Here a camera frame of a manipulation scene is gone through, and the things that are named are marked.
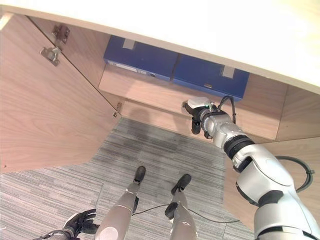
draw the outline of metal hinge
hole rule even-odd
[[[67,43],[70,29],[66,25],[54,26],[52,34],[55,36],[55,47],[44,47],[41,51],[41,55],[44,56],[54,66],[58,66],[60,63],[58,56],[62,52],[63,45]]]
[[[112,116],[114,116],[116,118],[118,116],[118,114],[120,113],[121,107],[122,107],[122,103],[118,102],[118,104],[116,105],[116,108],[115,108],[115,112],[112,114]]]

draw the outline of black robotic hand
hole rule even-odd
[[[63,226],[62,230],[72,231],[74,237],[77,237],[80,233],[96,234],[100,225],[94,224],[94,218],[96,217],[96,209],[90,209],[78,213],[71,217]]]

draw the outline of cabinet door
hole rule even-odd
[[[40,54],[52,44],[25,16],[0,39],[1,172],[89,161],[119,115],[62,54],[58,66]]]

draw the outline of striped carpet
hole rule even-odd
[[[97,209],[96,223],[146,167],[137,212],[168,204],[170,189],[185,173],[189,208],[217,221],[234,217],[223,209],[224,153],[212,144],[122,118],[88,163],[1,175],[0,239],[30,240],[60,229],[73,213]],[[132,217],[126,240],[168,240],[165,207]],[[194,216],[200,240],[252,240],[240,222],[213,223]],[[80,234],[82,240],[93,236]]]

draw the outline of wire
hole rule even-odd
[[[199,214],[199,213],[191,210],[190,208],[188,208],[188,210],[189,210],[190,212],[193,212],[194,214],[197,214],[198,216],[200,216],[200,217],[202,217],[202,218],[210,221],[210,222],[213,222],[213,223],[218,223],[218,224],[232,224],[232,223],[240,222],[240,220],[234,220],[234,221],[215,221],[215,220],[212,220],[212,219],[207,218],[207,217],[205,217],[205,216],[202,216],[201,214]]]
[[[152,210],[152,209],[157,209],[157,208],[164,207],[164,206],[169,206],[169,204],[164,204],[164,205],[155,206],[155,207],[149,208],[149,209],[147,209],[147,210],[134,213],[134,214],[132,214],[132,216],[138,215],[138,214],[143,214],[143,213],[148,212],[148,211],[150,211],[150,210]]]
[[[218,108],[218,110],[219,111],[221,111],[221,107],[225,104],[225,102],[227,101],[227,100],[230,100],[230,102],[231,102],[231,107],[232,107],[232,122],[234,123],[234,124],[236,124],[236,108],[235,108],[235,100],[234,100],[234,97],[233,96],[229,96],[229,95],[227,95],[227,96],[224,96],[222,99],[221,99],[221,101],[220,101],[220,104],[219,104],[219,106],[217,107]]]
[[[299,164],[301,167],[304,168],[305,170],[305,173],[306,173],[306,177],[305,177],[305,181],[304,183],[298,187],[296,189],[296,192],[299,193],[303,190],[306,190],[308,187],[310,187],[310,185],[312,184],[313,180],[314,180],[314,177],[312,176],[312,174],[315,173],[314,170],[312,170],[308,164],[306,164],[304,161],[302,161],[301,159],[299,158],[296,158],[296,157],[292,157],[292,156],[275,156],[278,160],[288,160],[288,161],[292,161],[296,164]]]
[[[137,212],[137,213],[134,213],[132,214],[132,216],[134,215],[138,215],[138,214],[143,214],[145,212],[148,212],[150,210],[153,210],[153,209],[157,209],[157,208],[160,208],[160,207],[164,207],[164,206],[169,206],[169,204],[164,204],[164,205],[159,205],[159,206],[155,206],[155,207],[152,207],[152,208],[149,208],[147,210],[144,210],[144,211],[141,211],[141,212]],[[208,220],[210,222],[213,222],[213,223],[218,223],[218,224],[232,224],[232,223],[236,223],[236,222],[240,222],[240,220],[234,220],[234,221],[216,221],[216,220],[212,220],[210,218],[207,218],[205,216],[202,216],[201,214],[197,213],[196,211],[193,211],[192,209],[188,208],[188,210],[202,218],[204,218],[205,220]]]

